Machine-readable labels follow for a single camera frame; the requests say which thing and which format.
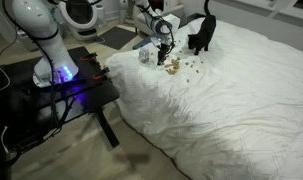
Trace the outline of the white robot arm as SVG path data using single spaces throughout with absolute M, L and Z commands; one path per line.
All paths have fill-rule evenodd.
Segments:
M 2 0 L 2 8 L 7 18 L 38 46 L 42 58 L 33 69 L 33 82 L 40 88 L 72 81 L 79 73 L 79 68 L 65 47 L 58 24 L 54 20 L 49 7 L 43 0 L 9 0 L 11 11 L 8 11 L 6 0 Z M 58 5 L 64 19 L 74 29 L 89 29 L 96 25 L 98 19 L 95 5 L 102 0 L 47 0 Z M 164 43 L 173 48 L 173 34 L 180 25 L 180 19 L 173 13 L 160 15 L 152 8 L 148 0 L 131 0 L 145 18 L 147 26 L 156 34 L 169 36 Z M 80 14 L 92 11 L 88 23 L 81 24 L 73 20 L 67 7 L 76 10 L 84 8 Z

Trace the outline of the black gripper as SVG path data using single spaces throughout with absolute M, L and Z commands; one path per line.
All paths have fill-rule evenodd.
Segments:
M 170 50 L 170 46 L 167 44 L 161 44 L 159 46 L 159 51 L 158 51 L 158 65 L 161 65 L 165 59 L 166 59 L 166 54 Z

